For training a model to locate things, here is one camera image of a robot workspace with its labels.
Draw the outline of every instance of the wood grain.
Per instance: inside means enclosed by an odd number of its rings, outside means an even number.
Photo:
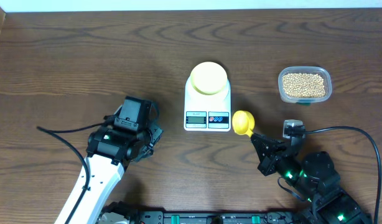
[[[184,84],[207,60],[226,67],[232,109],[252,112],[257,132],[280,138],[285,119],[307,129],[356,126],[382,156],[382,9],[8,14],[0,39],[0,223],[53,223],[77,179],[75,155],[35,126],[100,122],[126,95],[156,101],[165,133],[109,202],[206,211],[307,206],[277,186],[277,175],[258,172],[246,137],[184,131]],[[295,65],[327,69],[331,98],[282,102],[277,76]],[[89,133],[65,138],[85,154]],[[309,136],[303,153],[319,150],[373,213],[376,160],[365,137]]]

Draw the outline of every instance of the scale control panel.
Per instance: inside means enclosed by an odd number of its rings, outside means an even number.
[[[187,129],[207,129],[224,131],[230,128],[230,113],[216,111],[187,111],[185,115]]]

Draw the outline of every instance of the yellow scoop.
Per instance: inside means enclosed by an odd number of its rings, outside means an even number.
[[[233,115],[233,129],[236,134],[247,134],[249,137],[253,134],[254,118],[247,111],[237,111]]]

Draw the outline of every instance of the container of beans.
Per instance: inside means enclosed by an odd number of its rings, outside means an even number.
[[[278,88],[287,103],[318,103],[332,94],[330,75],[320,67],[285,68],[278,76]]]

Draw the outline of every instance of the cable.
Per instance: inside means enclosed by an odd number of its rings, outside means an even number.
[[[51,133],[74,133],[74,132],[77,132],[77,131],[84,131],[86,129],[94,128],[94,127],[97,127],[97,126],[102,126],[104,124],[105,123],[92,124],[92,125],[89,125],[89,126],[86,126],[86,127],[83,127],[83,128],[72,129],[72,130],[60,130],[60,131],[47,130],[47,129],[45,129],[45,130],[46,131],[50,131]]]
[[[303,199],[302,197],[298,196],[297,193],[295,193],[295,192],[293,192],[293,191],[287,189],[286,187],[283,187],[283,186],[281,185],[281,183],[279,182],[279,180],[281,180],[281,179],[284,179],[284,178],[282,178],[282,177],[278,177],[278,180],[277,180],[277,183],[278,183],[278,185],[279,185],[280,188],[282,188],[282,189],[285,190],[286,192],[290,193],[293,197],[295,197],[296,199],[300,200],[301,202],[305,202],[305,199]]]
[[[371,141],[373,149],[375,150],[376,160],[378,162],[378,191],[376,193],[375,215],[374,215],[373,223],[377,224],[378,223],[378,215],[379,215],[380,195],[381,195],[381,190],[382,190],[382,163],[380,160],[378,146],[376,145],[373,138],[364,130],[362,130],[360,128],[349,127],[349,126],[335,126],[335,127],[318,129],[318,130],[314,130],[314,131],[304,131],[300,134],[315,134],[315,133],[321,133],[321,132],[325,132],[325,131],[338,130],[338,129],[353,130],[353,131],[358,131],[359,133],[362,133],[363,135],[365,135],[365,137],[367,137]]]
[[[56,139],[58,139],[59,141],[61,141],[62,143],[64,143],[66,146],[68,146],[79,158],[80,162],[82,162],[82,166],[84,167],[85,169],[85,172],[86,172],[86,182],[85,182],[85,186],[83,187],[83,190],[82,192],[80,193],[79,195],[79,198],[77,200],[77,202],[75,203],[75,205],[73,206],[72,208],[72,211],[70,212],[68,218],[67,218],[67,221],[65,221],[65,224],[68,224],[71,220],[71,218],[73,217],[73,214],[75,213],[75,211],[77,210],[83,196],[85,195],[86,191],[88,190],[89,188],[89,183],[90,183],[90,172],[89,172],[89,168],[85,162],[85,160],[83,159],[83,156],[79,153],[79,151],[73,146],[71,145],[67,140],[61,138],[60,136],[54,134],[54,131],[51,131],[51,130],[48,130],[48,129],[44,129],[42,127],[36,127],[39,131],[42,131],[46,134],[49,134],[53,137],[55,137]]]

